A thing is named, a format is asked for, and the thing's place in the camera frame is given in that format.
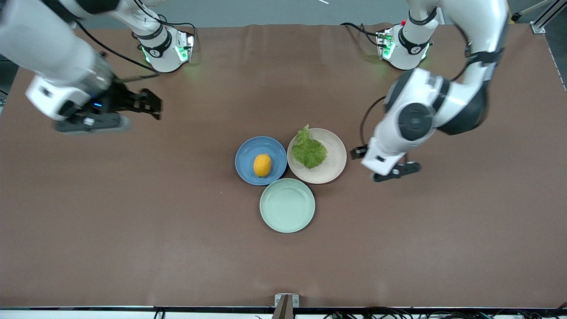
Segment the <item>black strap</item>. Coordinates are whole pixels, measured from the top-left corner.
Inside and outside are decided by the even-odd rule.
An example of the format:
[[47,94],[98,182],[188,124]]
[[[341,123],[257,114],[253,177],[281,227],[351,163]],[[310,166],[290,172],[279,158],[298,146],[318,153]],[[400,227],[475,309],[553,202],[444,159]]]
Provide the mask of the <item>black strap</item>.
[[432,105],[435,112],[439,111],[441,105],[443,105],[443,102],[445,102],[445,98],[447,97],[447,93],[449,92],[450,86],[451,86],[451,82],[449,82],[449,80],[447,80],[446,78],[443,78],[443,84],[441,84],[441,90],[439,91],[439,94],[437,94],[437,97],[435,98],[435,102],[433,102]]
[[142,47],[147,52],[147,54],[153,57],[162,57],[163,52],[165,52],[170,47],[171,41],[172,41],[171,33],[167,32],[167,39],[157,47],[150,48],[145,45],[143,45]]
[[437,16],[437,7],[433,8],[433,12],[431,12],[429,17],[427,17],[425,20],[415,20],[415,19],[412,18],[412,15],[408,12],[409,21],[413,24],[418,25],[418,26],[424,26],[424,25],[430,23],[431,20],[435,19],[436,16]]
[[136,38],[138,40],[151,40],[151,39],[155,39],[156,37],[158,37],[159,34],[162,33],[162,30],[163,30],[163,24],[160,23],[159,28],[154,33],[152,33],[151,35],[139,35],[139,34],[135,34],[135,33],[134,34],[136,35]]
[[110,12],[118,7],[120,0],[75,0],[77,4],[90,14]]
[[55,12],[59,16],[59,18],[63,19],[65,23],[75,21],[77,18],[72,13],[70,13],[67,8],[63,7],[63,5],[58,0],[42,0],[42,2],[53,12]]
[[356,159],[360,160],[361,158],[364,157],[364,155],[366,155],[367,150],[368,150],[368,144],[356,147],[350,151],[350,158],[353,160]]
[[404,48],[406,48],[408,50],[408,54],[411,54],[412,56],[414,56],[416,54],[420,54],[421,51],[423,49],[425,49],[425,47],[427,47],[427,45],[429,44],[429,40],[431,40],[431,38],[429,38],[429,40],[427,40],[426,42],[424,42],[422,44],[413,43],[413,42],[411,42],[411,41],[409,41],[408,39],[405,38],[403,31],[404,31],[404,28],[401,28],[400,32],[397,34],[397,36],[400,39],[400,44]]
[[467,57],[467,65],[471,65],[473,63],[482,62],[483,66],[489,65],[491,63],[498,63],[500,58],[502,57],[502,53],[504,52],[504,48],[494,51],[494,52],[475,52]]

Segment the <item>mango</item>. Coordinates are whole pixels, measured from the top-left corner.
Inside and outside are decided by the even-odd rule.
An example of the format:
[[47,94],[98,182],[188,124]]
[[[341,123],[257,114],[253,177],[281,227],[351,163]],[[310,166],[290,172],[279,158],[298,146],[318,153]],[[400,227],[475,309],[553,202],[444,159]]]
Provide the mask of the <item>mango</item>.
[[270,169],[272,169],[272,159],[270,155],[267,154],[260,154],[256,156],[254,160],[254,173],[258,175],[258,177],[264,177],[270,173]]

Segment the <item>black cable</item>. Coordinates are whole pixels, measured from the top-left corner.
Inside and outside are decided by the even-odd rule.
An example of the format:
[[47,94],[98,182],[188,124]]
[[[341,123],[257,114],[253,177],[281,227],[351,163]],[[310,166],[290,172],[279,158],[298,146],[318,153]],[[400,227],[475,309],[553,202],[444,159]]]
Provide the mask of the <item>black cable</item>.
[[448,312],[448,311],[436,311],[428,314],[425,316],[426,319],[429,319],[430,316],[433,315],[446,315],[442,316],[440,319],[479,319],[475,314],[465,314],[462,312]]
[[372,111],[372,109],[376,106],[376,104],[378,104],[378,102],[380,102],[381,100],[385,99],[386,96],[383,96],[379,99],[376,100],[376,102],[372,103],[372,105],[368,108],[368,110],[366,110],[366,113],[364,113],[364,116],[362,117],[362,121],[360,122],[360,143],[362,143],[362,145],[366,144],[366,140],[364,139],[364,123],[366,123],[366,119],[368,118],[368,115],[370,114],[370,111]]
[[413,319],[413,316],[409,312],[405,311],[404,309],[399,309],[399,308],[369,307],[369,308],[367,308],[367,310],[374,310],[374,311],[378,310],[382,313],[385,313],[385,315],[382,316],[380,319],[384,319],[387,316],[392,316],[394,319],[397,319],[396,315],[398,315],[400,317],[400,319],[407,319],[406,316],[409,316],[410,319]]
[[[408,154],[407,154],[407,153],[404,155],[404,158],[405,158],[405,162],[407,163],[407,162],[408,162]],[[403,312],[403,313],[407,314],[410,319],[413,319],[412,314],[410,314],[409,312],[407,312],[407,311],[405,311],[405,310],[403,310],[403,309],[396,309],[396,311],[398,311],[398,312]]]
[[166,310],[165,308],[158,308],[158,310],[156,310],[155,314],[154,314],[154,319],[158,318],[158,313],[162,312],[162,316],[159,317],[159,319],[166,319]]
[[188,26],[191,26],[193,29],[195,29],[195,33],[197,32],[197,28],[193,25],[193,23],[190,23],[190,22],[184,22],[184,23],[170,23],[170,22],[168,22],[168,21],[163,21],[163,20],[157,19],[156,17],[154,17],[154,16],[152,16],[151,14],[149,14],[149,13],[146,11],[146,9],[144,9],[144,8],[140,5],[140,3],[138,2],[138,0],[134,0],[134,2],[135,2],[136,5],[140,8],[140,10],[142,10],[147,16],[149,16],[150,18],[156,20],[157,22],[159,22],[159,23],[161,23],[161,24],[164,24],[165,26],[173,27],[173,26],[184,26],[184,25],[188,25]]
[[353,27],[353,28],[359,30],[360,32],[364,32],[366,35],[373,35],[373,36],[376,36],[376,32],[382,32],[382,31],[384,31],[384,30],[386,30],[386,29],[389,29],[389,28],[386,28],[386,29],[378,30],[378,31],[372,33],[372,32],[366,31],[366,30],[363,29],[363,28],[360,28],[359,26],[357,26],[357,25],[354,24],[354,23],[345,22],[345,23],[341,23],[340,25],[341,25],[341,26]]
[[497,313],[493,314],[493,315],[490,316],[490,317],[494,318],[494,317],[496,317],[497,315],[499,315],[499,314],[500,314],[501,312],[503,312],[503,311],[504,311],[504,309],[500,309]]
[[335,313],[338,314],[342,319],[357,319],[355,315],[343,310],[336,310]]
[[463,68],[461,69],[461,71],[459,71],[459,74],[455,75],[455,77],[453,77],[453,78],[451,79],[451,82],[454,81],[454,80],[456,80],[456,79],[458,79],[461,75],[463,75],[463,73],[464,73],[464,71],[467,69],[467,67],[468,67],[468,64],[465,64],[465,65],[463,66]]
[[154,73],[154,74],[150,74],[150,75],[138,75],[138,76],[135,76],[135,77],[120,79],[120,82],[130,83],[130,82],[140,81],[140,80],[143,80],[143,79],[155,78],[155,77],[158,77],[158,76],[159,76],[159,73]]
[[372,39],[370,38],[370,36],[368,35],[368,32],[366,32],[366,29],[364,29],[364,24],[360,24],[360,27],[362,28],[362,32],[364,32],[364,35],[366,36],[366,38],[368,39],[368,41],[370,41],[370,43],[376,45],[377,47],[381,47],[381,48],[385,48],[386,45],[385,44],[378,44],[374,41],[372,41]]
[[362,23],[360,24],[360,27],[358,27],[356,24],[353,24],[353,23],[350,23],[350,22],[341,23],[340,25],[341,26],[353,27],[353,28],[359,30],[360,32],[364,33],[364,35],[366,35],[366,38],[368,39],[368,41],[370,41],[370,43],[376,45],[377,47],[381,47],[381,48],[386,47],[384,44],[378,44],[378,43],[372,41],[372,39],[370,38],[370,36],[376,36],[377,32],[382,32],[386,29],[378,30],[378,31],[372,33],[372,32],[366,31],[366,29],[364,28],[364,24],[362,24]]
[[131,77],[131,78],[126,78],[126,79],[122,79],[121,82],[122,83],[128,83],[128,82],[134,82],[134,81],[139,81],[142,79],[149,79],[149,78],[155,78],[157,76],[159,76],[159,72],[157,72],[156,70],[154,70],[153,68],[150,68],[149,66],[146,66],[144,64],[139,63],[138,61],[134,61],[131,58],[124,56],[116,51],[114,51],[113,49],[109,48],[108,46],[106,46],[104,43],[100,42],[97,38],[95,38],[92,34],[90,34],[85,28],[84,26],[76,21],[77,25],[79,26],[79,28],[81,28],[81,30],[83,30],[84,34],[86,34],[89,38],[91,38],[91,40],[93,40],[94,42],[96,42],[98,45],[100,45],[101,47],[103,47],[104,49],[106,49],[107,51],[110,51],[111,53],[123,58],[124,60],[131,62],[133,64],[136,64],[146,70],[152,71],[154,72],[154,74],[151,75],[138,75],[136,77]]
[[124,60],[126,60],[126,61],[128,61],[128,62],[131,62],[131,63],[133,63],[133,64],[136,64],[136,65],[138,65],[138,66],[140,66],[140,67],[142,67],[142,68],[144,68],[144,69],[146,69],[146,70],[150,70],[150,71],[152,71],[152,72],[156,72],[156,73],[157,73],[157,71],[154,70],[153,68],[150,68],[149,66],[146,66],[146,65],[144,65],[144,64],[141,64],[141,63],[138,62],[138,61],[134,61],[134,60],[132,60],[131,58],[129,58],[129,57],[127,57],[127,56],[123,56],[123,55],[121,55],[120,53],[118,53],[118,52],[114,51],[113,49],[109,48],[109,47],[106,46],[104,43],[100,42],[97,38],[95,38],[92,34],[90,34],[90,33],[84,28],[84,26],[83,26],[80,22],[78,22],[78,21],[77,21],[77,25],[79,26],[79,28],[81,28],[81,30],[83,30],[84,34],[86,34],[89,38],[91,38],[92,41],[96,42],[98,45],[100,45],[101,47],[103,47],[103,48],[106,49],[107,51],[110,51],[111,53],[113,53],[113,54],[115,54],[115,55],[117,55],[117,56],[123,58]]

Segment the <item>green leaf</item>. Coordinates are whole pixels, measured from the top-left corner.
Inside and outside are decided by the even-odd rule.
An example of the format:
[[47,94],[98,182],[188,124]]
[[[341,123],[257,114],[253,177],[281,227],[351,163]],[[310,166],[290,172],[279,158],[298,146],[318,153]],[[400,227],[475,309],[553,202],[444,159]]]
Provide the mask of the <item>green leaf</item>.
[[309,125],[300,129],[295,138],[295,145],[291,152],[296,161],[303,164],[308,169],[319,166],[327,157],[327,148],[318,140],[314,140],[309,135]]

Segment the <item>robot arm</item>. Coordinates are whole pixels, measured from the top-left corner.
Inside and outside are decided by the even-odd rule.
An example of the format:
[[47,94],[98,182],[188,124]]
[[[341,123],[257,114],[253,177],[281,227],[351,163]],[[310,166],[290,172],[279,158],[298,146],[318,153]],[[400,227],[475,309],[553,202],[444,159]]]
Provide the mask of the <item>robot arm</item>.
[[408,0],[410,18],[381,36],[380,54],[393,66],[417,66],[438,25],[442,7],[467,37],[469,56],[463,83],[429,71],[406,71],[390,88],[386,115],[370,138],[362,164],[380,176],[393,168],[436,129],[455,135],[478,127],[486,117],[486,88],[502,53],[507,11],[504,0]]
[[60,132],[122,131],[128,120],[117,111],[160,118],[161,100],[145,89],[128,91],[106,60],[68,25],[102,13],[134,31],[155,70],[172,72],[189,60],[192,36],[150,18],[157,15],[141,0],[9,0],[0,14],[0,53],[36,73],[26,96],[56,121]]

